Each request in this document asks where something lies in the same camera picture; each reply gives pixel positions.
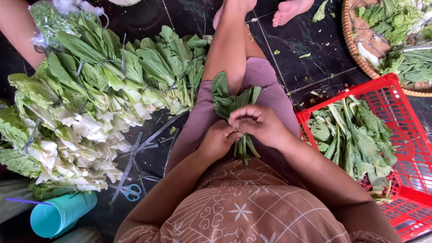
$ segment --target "wicker basket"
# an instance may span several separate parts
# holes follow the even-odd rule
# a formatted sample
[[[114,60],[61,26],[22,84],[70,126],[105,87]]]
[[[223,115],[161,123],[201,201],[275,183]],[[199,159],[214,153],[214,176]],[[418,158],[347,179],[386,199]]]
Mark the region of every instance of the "wicker basket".
[[[110,2],[120,6],[132,6],[141,0],[109,0]]]
[[[372,38],[373,32],[370,31],[369,25],[361,18],[355,17],[355,8],[375,3],[378,3],[378,0],[344,0],[342,7],[342,31],[349,53],[357,65],[372,79],[377,79],[381,75],[360,56],[355,43],[362,42],[362,45],[378,58],[384,57],[391,50],[391,46]],[[351,31],[353,27],[356,29],[356,34],[358,34],[354,40]],[[402,89],[409,96],[432,97],[432,87],[429,86],[428,82],[419,82],[414,86],[403,85]]]

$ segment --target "red plastic basket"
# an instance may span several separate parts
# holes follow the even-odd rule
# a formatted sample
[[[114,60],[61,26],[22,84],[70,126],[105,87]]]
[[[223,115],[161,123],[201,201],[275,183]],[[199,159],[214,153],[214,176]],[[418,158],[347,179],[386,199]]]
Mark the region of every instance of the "red plastic basket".
[[[313,111],[349,95],[365,100],[372,112],[393,131],[390,141],[396,147],[398,160],[394,172],[387,177],[392,181],[393,202],[381,205],[384,213],[404,241],[429,232],[432,229],[432,145],[395,74],[351,87],[297,113],[303,139],[318,149],[306,122]],[[372,189],[367,176],[359,183],[367,191]]]

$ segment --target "woven bamboo tray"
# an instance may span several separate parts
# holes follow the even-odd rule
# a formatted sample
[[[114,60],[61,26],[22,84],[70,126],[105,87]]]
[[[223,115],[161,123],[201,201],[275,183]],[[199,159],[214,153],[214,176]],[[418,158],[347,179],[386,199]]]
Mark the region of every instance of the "woven bamboo tray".
[[[391,46],[385,39],[377,41],[373,38],[374,32],[366,22],[356,17],[355,9],[378,2],[379,0],[344,0],[342,7],[342,31],[349,53],[357,65],[372,79],[377,79],[381,75],[360,56],[356,44],[361,42],[367,51],[378,58],[383,58],[388,54]],[[414,86],[402,84],[402,89],[409,96],[432,97],[432,87],[428,82],[419,82]]]

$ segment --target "stack of plastic cups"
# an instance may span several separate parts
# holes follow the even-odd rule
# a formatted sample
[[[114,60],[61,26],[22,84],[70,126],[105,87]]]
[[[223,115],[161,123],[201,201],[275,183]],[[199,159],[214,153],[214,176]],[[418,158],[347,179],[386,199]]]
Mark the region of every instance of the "stack of plastic cups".
[[[59,237],[71,229],[80,217],[92,210],[98,201],[94,192],[72,196],[63,195],[45,201],[52,205],[37,205],[30,216],[33,231],[45,238]]]

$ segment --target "forearm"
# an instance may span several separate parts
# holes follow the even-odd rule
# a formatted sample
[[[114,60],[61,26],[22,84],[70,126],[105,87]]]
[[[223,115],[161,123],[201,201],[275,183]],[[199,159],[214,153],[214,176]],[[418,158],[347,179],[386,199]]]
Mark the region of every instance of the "forearm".
[[[45,54],[35,51],[30,40],[36,30],[29,3],[24,0],[0,0],[0,31],[34,69],[46,58]]]
[[[205,160],[195,152],[174,167],[128,214],[118,229],[115,242],[133,226],[161,226],[190,195],[203,172],[213,163]]]
[[[329,209],[373,201],[345,171],[301,139],[287,134],[279,150],[306,188]]]

